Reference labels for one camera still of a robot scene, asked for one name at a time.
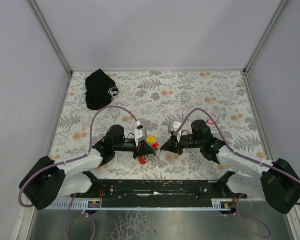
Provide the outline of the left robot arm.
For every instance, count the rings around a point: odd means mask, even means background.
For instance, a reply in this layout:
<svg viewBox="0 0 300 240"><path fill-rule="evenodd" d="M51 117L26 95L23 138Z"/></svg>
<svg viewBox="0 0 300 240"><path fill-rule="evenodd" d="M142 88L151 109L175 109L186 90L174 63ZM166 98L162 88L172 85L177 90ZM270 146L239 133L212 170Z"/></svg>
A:
<svg viewBox="0 0 300 240"><path fill-rule="evenodd" d="M19 204L42 210L57 198L88 192L93 181L87 173L109 163L117 151L131 152L134 159L155 154L146 138L142 125L134 130L131 138L126 138L123 126L115 124L81 156L63 162L41 157L19 184ZM26 196L30 204L24 204L22 196Z"/></svg>

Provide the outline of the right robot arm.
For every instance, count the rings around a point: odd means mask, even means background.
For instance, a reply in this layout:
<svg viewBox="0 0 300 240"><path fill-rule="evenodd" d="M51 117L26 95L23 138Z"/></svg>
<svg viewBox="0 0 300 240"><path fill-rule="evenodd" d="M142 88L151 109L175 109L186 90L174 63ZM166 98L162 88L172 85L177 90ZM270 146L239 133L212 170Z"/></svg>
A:
<svg viewBox="0 0 300 240"><path fill-rule="evenodd" d="M171 135L161 146L162 151L181 155L184 149L199 148L205 159L239 171L223 175L231 192L263 199L280 213L287 214L299 201L300 178L286 160L263 161L231 150L224 141L213 136L204 120L193 121L188 135L179 133L180 127L177 121L170 124Z"/></svg>

